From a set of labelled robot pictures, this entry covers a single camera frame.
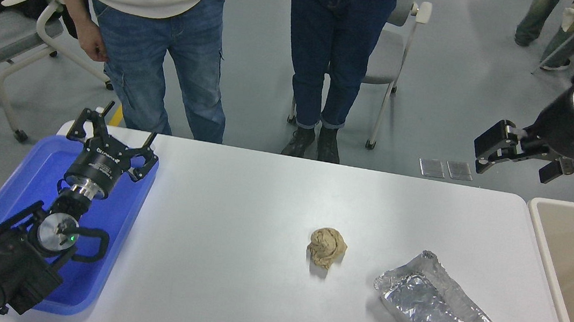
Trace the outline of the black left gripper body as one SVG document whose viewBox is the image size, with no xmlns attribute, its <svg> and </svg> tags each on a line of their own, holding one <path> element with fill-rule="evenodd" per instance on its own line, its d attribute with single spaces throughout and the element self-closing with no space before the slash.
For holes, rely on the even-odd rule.
<svg viewBox="0 0 574 322">
<path fill-rule="evenodd" d="M 122 174 L 130 168 L 131 161 L 124 155 L 127 149 L 126 145 L 86 142 L 65 173 L 66 183 L 70 187 L 93 190 L 94 199 L 106 199 Z"/>
</svg>

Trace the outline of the person's right hand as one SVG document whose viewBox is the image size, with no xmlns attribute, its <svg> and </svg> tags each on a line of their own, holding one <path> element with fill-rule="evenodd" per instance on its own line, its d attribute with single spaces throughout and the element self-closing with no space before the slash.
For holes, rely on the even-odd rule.
<svg viewBox="0 0 574 322">
<path fill-rule="evenodd" d="M 85 54 L 94 62 L 106 63 L 109 59 L 101 31 L 93 20 L 86 18 L 75 23 L 78 42 Z"/>
</svg>

